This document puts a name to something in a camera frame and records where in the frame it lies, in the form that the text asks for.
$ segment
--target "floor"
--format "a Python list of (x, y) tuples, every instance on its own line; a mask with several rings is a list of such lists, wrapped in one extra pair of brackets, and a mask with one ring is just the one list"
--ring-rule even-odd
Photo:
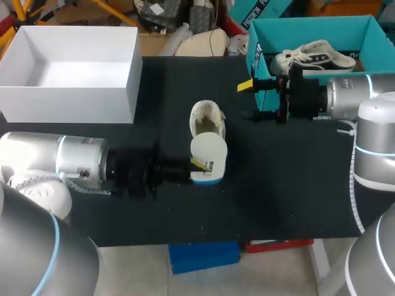
[[(332, 264), (352, 239), (324, 241)], [(108, 296), (316, 296), (306, 248), (243, 253), (234, 265), (173, 275), (167, 245), (101, 248), (107, 266)], [(342, 289), (339, 295), (347, 295)]]

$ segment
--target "black table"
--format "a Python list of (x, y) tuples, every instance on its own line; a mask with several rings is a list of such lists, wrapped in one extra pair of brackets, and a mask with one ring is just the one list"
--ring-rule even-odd
[[(214, 186), (164, 184), (157, 200), (119, 200), (72, 192), (72, 224), (100, 247), (171, 242), (349, 237), (360, 234), (349, 196), (352, 137), (344, 123), (290, 120), (252, 123), (242, 110), (252, 94), (245, 61), (229, 58), (144, 58), (134, 125), (1, 124), (35, 131), (106, 138), (112, 147), (152, 147), (189, 155), (189, 113), (203, 99), (227, 116), (227, 170)], [(357, 208), (367, 227), (395, 195), (356, 184)]]

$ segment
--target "white plastic bag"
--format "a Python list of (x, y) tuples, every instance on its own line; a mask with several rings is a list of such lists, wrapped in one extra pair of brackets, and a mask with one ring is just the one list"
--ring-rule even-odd
[(229, 56), (245, 56), (248, 49), (249, 35), (236, 35), (230, 39), (228, 47)]
[(189, 29), (189, 24), (184, 23), (168, 39), (165, 47), (160, 52), (159, 56), (161, 57), (174, 56), (174, 54), (177, 52), (177, 49), (180, 47), (181, 42), (192, 37), (192, 35), (193, 35), (192, 31)]

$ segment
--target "white cable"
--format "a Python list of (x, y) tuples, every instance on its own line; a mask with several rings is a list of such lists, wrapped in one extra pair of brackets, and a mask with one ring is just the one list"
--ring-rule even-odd
[(317, 117), (313, 117), (313, 120), (330, 120), (331, 118), (329, 116), (325, 115), (319, 115)]
[(13, 175), (10, 180), (8, 181), (8, 185), (10, 187), (13, 187), (14, 189), (20, 191), (22, 188), (27, 187), (31, 184), (34, 183), (41, 183), (43, 181), (47, 180), (58, 180), (67, 185), (67, 187), (74, 189), (77, 192), (81, 192), (84, 194), (104, 194), (104, 195), (111, 195), (111, 191), (103, 191), (103, 190), (96, 190), (96, 189), (85, 189), (77, 184), (75, 184), (73, 181), (69, 180), (67, 177), (74, 178), (75, 174), (65, 174), (65, 173), (60, 173), (60, 174), (55, 174), (55, 173), (50, 173), (47, 171), (39, 171), (39, 170), (30, 170), (26, 171), (22, 176), (29, 176), (28, 179), (24, 179), (22, 182), (19, 182), (17, 184), (13, 184), (13, 180), (16, 179), (18, 176)]
[(356, 203), (356, 195), (355, 195), (355, 187), (354, 187), (354, 161), (356, 157), (356, 142), (357, 142), (357, 125), (349, 120), (340, 120), (343, 123), (346, 123), (351, 126), (351, 130), (349, 131), (343, 131), (341, 129), (338, 129), (339, 133), (347, 133), (350, 136), (354, 137), (353, 144), (352, 144), (352, 154), (351, 154), (351, 163), (350, 163), (350, 175), (349, 175), (349, 190), (350, 190), (350, 203), (351, 203), (351, 208), (352, 208), (352, 213), (354, 215), (355, 222), (357, 223), (358, 229), (360, 233), (365, 232), (365, 228), (362, 225), (362, 222), (359, 218), (359, 213), (358, 213), (358, 208), (357, 208), (357, 203)]

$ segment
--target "open white box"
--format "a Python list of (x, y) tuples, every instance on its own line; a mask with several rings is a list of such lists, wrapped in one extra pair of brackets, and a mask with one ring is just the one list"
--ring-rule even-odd
[(0, 61), (8, 122), (133, 123), (143, 62), (137, 28), (21, 27)]

